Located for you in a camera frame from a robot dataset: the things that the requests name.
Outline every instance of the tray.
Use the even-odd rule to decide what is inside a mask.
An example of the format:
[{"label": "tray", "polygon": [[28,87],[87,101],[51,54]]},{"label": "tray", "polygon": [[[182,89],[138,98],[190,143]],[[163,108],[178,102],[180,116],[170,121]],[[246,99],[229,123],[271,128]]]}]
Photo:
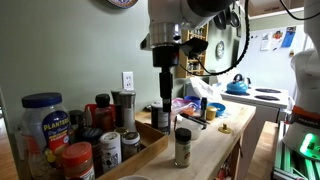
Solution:
[{"label": "tray", "polygon": [[139,121],[136,121],[135,124],[140,133],[140,143],[143,149],[119,166],[98,177],[98,180],[119,179],[132,175],[168,147],[167,135]]}]

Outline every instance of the planters jar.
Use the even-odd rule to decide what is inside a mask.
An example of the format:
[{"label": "planters jar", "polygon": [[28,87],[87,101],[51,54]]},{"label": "planters jar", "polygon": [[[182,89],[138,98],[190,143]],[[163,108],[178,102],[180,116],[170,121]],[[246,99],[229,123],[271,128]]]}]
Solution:
[{"label": "planters jar", "polygon": [[22,98],[21,128],[33,179],[64,179],[61,153],[69,145],[69,119],[61,103],[62,96],[56,92]]}]

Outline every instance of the floor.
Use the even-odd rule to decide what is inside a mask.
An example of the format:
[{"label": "floor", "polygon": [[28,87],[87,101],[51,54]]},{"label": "floor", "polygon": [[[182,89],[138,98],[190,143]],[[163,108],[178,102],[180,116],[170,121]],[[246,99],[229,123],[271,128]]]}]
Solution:
[{"label": "floor", "polygon": [[[266,122],[246,180],[270,180],[274,164],[277,124]],[[0,179],[18,179],[3,118],[0,118]]]}]

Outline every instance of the cabinet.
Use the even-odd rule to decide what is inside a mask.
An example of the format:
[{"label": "cabinet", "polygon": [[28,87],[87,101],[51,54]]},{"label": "cabinet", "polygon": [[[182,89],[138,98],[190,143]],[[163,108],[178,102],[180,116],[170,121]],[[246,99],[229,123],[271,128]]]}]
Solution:
[{"label": "cabinet", "polygon": [[[209,30],[208,26],[209,26],[209,23],[204,25],[200,29],[197,29],[197,30],[193,30],[193,31],[184,30],[184,31],[182,31],[182,42],[185,42],[189,39],[192,39],[193,37],[208,41],[208,30]],[[205,65],[206,52],[203,52],[199,56],[199,58],[200,58],[199,59],[200,62],[203,65]],[[180,59],[180,64],[188,71],[193,72],[193,73],[197,73],[199,75],[204,74],[204,70],[201,67],[201,65],[199,64],[199,61],[196,59],[189,59],[186,55],[184,55],[184,53],[181,50],[179,53],[179,59]],[[189,78],[191,76],[193,76],[193,75],[186,72],[182,67],[177,66],[177,69],[176,69],[176,77],[177,78]]]}]

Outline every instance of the clock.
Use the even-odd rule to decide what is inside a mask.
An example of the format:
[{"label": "clock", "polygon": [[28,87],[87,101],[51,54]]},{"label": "clock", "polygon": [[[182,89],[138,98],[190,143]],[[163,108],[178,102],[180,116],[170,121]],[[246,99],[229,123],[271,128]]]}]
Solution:
[{"label": "clock", "polygon": [[120,7],[120,8],[130,8],[133,5],[136,4],[136,2],[138,2],[138,0],[108,0],[110,3],[112,3],[113,5]]},{"label": "clock", "polygon": [[221,59],[223,57],[223,54],[224,54],[224,42],[220,41],[216,47],[216,57],[218,59]]}]

